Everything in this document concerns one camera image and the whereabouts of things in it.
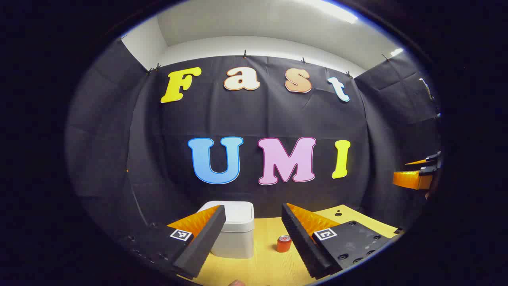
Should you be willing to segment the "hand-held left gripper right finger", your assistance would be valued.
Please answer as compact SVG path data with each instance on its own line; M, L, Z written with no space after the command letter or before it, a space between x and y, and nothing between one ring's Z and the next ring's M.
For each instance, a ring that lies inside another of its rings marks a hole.
M312 278L348 269L379 252L397 237L397 228L340 205L311 212L281 206L282 223Z

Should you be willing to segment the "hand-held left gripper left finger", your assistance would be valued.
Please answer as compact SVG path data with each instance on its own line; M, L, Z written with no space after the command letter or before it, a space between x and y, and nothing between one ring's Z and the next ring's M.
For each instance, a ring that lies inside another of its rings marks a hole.
M145 266L166 276L198 276L226 221L217 205L168 225L152 224L122 237L119 244Z

